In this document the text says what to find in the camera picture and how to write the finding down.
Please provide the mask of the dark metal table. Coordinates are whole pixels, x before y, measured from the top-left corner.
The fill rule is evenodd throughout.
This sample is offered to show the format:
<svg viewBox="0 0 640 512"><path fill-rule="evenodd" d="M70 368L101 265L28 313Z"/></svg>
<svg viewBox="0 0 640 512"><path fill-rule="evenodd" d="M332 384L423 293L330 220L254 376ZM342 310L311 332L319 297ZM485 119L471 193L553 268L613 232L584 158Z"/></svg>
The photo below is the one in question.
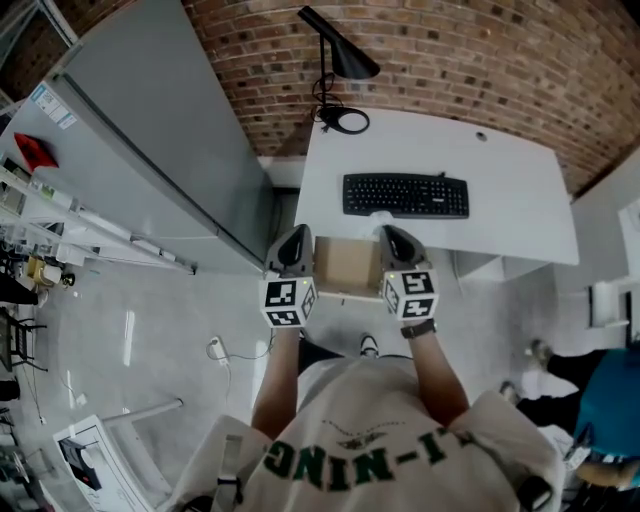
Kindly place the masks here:
<svg viewBox="0 0 640 512"><path fill-rule="evenodd" d="M28 336L47 328L34 321L34 318L18 320L6 308L0 307L0 364L8 372L23 365L47 372L35 363L35 356L29 352Z"/></svg>

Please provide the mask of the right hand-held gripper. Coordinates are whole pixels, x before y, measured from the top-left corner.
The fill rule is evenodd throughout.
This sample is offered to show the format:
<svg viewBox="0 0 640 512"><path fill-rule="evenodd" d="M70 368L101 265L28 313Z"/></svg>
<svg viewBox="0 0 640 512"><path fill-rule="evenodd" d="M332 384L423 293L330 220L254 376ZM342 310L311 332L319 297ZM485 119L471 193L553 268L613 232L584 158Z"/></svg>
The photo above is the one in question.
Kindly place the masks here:
<svg viewBox="0 0 640 512"><path fill-rule="evenodd" d="M422 243L404 229L383 225L380 250L386 272L382 297L392 316L399 321L432 319L439 302L438 279L434 269L415 269L429 265Z"/></svg>

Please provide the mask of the white shelving rack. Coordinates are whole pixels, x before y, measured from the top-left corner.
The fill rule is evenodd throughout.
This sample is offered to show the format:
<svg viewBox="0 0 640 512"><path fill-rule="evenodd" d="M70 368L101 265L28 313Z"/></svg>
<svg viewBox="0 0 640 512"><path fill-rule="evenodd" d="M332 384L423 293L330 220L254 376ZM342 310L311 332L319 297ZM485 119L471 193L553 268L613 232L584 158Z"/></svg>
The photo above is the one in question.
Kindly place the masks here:
<svg viewBox="0 0 640 512"><path fill-rule="evenodd" d="M0 241L19 253L82 266L88 259L179 270L195 265L108 222L0 153Z"/></svg>

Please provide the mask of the small white shade lamp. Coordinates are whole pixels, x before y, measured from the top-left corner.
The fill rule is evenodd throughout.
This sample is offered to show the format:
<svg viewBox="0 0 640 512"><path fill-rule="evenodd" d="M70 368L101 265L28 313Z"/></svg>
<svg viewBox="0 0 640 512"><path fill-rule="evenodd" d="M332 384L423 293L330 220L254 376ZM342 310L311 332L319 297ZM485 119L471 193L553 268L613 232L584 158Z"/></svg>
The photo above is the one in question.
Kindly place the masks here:
<svg viewBox="0 0 640 512"><path fill-rule="evenodd" d="M63 268L45 264L40 272L40 279L45 286L61 286L64 289L75 285L74 273L65 272Z"/></svg>

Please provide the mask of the person's right forearm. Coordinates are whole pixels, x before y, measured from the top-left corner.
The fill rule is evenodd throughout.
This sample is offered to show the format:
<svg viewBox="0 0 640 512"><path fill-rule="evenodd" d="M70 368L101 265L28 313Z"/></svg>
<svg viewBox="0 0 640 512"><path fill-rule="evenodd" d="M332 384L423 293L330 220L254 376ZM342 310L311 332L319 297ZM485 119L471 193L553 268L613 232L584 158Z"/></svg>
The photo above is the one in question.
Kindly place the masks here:
<svg viewBox="0 0 640 512"><path fill-rule="evenodd" d="M435 333L409 339L420 398L429 415L448 427L469 410L464 388Z"/></svg>

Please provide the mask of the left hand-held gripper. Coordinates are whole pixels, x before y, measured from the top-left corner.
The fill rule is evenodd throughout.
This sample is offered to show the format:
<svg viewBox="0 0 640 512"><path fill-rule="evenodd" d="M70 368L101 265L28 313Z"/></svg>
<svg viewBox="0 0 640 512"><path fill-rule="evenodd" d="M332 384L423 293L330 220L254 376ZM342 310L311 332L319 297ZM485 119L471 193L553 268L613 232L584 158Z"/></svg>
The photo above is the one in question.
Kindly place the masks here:
<svg viewBox="0 0 640 512"><path fill-rule="evenodd" d="M259 304L271 328L303 328L307 324L318 300L311 277L313 249L307 224L280 235L269 248L264 266L267 273L259 282Z"/></svg>

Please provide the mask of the black desk lamp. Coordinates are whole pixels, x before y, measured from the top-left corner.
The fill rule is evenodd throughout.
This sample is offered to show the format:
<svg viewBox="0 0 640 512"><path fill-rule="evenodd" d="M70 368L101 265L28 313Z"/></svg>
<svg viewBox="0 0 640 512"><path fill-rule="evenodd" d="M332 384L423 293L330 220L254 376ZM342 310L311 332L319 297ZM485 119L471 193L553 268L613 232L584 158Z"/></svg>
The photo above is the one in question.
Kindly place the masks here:
<svg viewBox="0 0 640 512"><path fill-rule="evenodd" d="M380 74L380 66L343 36L328 20L310 6L298 11L299 18L319 36L320 76L311 88L316 101L311 117L321 123L321 131L360 135L370 127L370 118L362 110L345 106L331 92L337 78L369 80Z"/></svg>

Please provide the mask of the person's left forearm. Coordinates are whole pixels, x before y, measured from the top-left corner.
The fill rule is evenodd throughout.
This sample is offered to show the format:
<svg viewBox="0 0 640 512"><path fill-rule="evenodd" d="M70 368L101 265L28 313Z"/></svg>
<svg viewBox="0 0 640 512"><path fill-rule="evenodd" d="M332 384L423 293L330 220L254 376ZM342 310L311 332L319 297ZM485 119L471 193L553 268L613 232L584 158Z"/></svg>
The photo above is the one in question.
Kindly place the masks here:
<svg viewBox="0 0 640 512"><path fill-rule="evenodd" d="M294 420L298 400L299 329L277 329L254 404L251 427L278 438Z"/></svg>

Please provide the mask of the black box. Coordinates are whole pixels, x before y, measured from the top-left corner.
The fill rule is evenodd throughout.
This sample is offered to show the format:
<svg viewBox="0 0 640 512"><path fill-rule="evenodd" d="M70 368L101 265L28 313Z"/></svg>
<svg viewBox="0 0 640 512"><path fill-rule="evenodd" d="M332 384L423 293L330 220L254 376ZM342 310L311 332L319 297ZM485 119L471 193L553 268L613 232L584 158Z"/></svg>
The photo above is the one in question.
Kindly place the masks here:
<svg viewBox="0 0 640 512"><path fill-rule="evenodd" d="M87 455L84 445L78 444L71 438L65 438L58 441L58 447L65 462L69 465L72 475L78 482L94 491L102 488L93 464L84 458Z"/></svg>

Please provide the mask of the white side cabinet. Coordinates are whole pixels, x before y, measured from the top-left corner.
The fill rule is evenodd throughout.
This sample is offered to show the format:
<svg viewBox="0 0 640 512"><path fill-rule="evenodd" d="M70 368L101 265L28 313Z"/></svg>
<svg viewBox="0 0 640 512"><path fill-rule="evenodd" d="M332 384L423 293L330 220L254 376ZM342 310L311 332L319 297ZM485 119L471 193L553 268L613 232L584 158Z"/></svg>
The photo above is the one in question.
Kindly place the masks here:
<svg viewBox="0 0 640 512"><path fill-rule="evenodd" d="M640 350L640 198L618 212L626 267L589 287L588 326L623 329L628 348Z"/></svg>

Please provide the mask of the white desk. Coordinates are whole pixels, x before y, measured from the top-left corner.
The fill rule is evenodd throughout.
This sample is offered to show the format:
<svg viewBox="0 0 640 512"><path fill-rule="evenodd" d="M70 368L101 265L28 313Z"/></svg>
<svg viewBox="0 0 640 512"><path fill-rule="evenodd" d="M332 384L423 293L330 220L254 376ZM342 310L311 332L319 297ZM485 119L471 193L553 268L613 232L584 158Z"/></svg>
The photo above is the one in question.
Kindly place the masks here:
<svg viewBox="0 0 640 512"><path fill-rule="evenodd" d="M461 121L370 109L370 127L350 136L315 126L295 221L313 235L365 240L365 217L342 209L343 176L413 173L467 182L463 220L397 219L427 248L452 250L462 275L483 276L500 261L510 280L547 264L576 265L578 243L570 200L555 153L539 144Z"/></svg>

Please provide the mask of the person's black trousers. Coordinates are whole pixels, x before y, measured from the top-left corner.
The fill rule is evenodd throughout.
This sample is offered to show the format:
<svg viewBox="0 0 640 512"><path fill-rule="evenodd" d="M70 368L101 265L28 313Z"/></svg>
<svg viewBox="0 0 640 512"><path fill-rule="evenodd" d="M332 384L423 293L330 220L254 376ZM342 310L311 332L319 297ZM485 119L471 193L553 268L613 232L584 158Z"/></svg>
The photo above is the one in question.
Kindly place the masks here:
<svg viewBox="0 0 640 512"><path fill-rule="evenodd" d="M343 355L318 346L306 338L300 338L298 343L298 375L301 375L305 370L312 365L332 359L343 358Z"/></svg>

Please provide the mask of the white shirt green print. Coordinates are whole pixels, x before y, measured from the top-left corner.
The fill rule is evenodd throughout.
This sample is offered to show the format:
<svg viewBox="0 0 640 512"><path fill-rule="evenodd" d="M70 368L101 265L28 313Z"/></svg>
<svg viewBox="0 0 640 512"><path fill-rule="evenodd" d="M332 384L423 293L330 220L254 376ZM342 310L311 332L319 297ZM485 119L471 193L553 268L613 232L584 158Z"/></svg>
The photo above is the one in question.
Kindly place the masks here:
<svg viewBox="0 0 640 512"><path fill-rule="evenodd" d="M406 359L323 361L299 386L298 412L275 440L219 418L167 512L197 498L211 512L525 512L517 492L532 477L550 489L536 512L560 512L559 453L495 392L445 427Z"/></svg>

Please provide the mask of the clear plastic bag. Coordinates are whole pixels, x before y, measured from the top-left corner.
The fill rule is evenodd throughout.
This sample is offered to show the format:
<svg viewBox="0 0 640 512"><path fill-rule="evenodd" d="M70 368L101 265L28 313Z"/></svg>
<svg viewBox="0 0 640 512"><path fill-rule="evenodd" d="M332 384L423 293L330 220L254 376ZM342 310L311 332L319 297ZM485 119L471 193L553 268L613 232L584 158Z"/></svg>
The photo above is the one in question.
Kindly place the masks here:
<svg viewBox="0 0 640 512"><path fill-rule="evenodd" d="M378 241L385 226L396 226L396 219L388 211L377 211L362 220L359 235L362 239Z"/></svg>

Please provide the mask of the red paper decoration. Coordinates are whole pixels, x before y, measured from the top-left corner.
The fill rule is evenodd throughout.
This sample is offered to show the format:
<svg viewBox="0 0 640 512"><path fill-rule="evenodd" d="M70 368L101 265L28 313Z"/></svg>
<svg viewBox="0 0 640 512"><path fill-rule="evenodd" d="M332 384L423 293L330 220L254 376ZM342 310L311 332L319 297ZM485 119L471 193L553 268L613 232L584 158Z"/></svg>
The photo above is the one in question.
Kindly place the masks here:
<svg viewBox="0 0 640 512"><path fill-rule="evenodd" d="M39 167L58 167L57 162L47 147L39 139L25 134L15 133L14 140L31 174Z"/></svg>

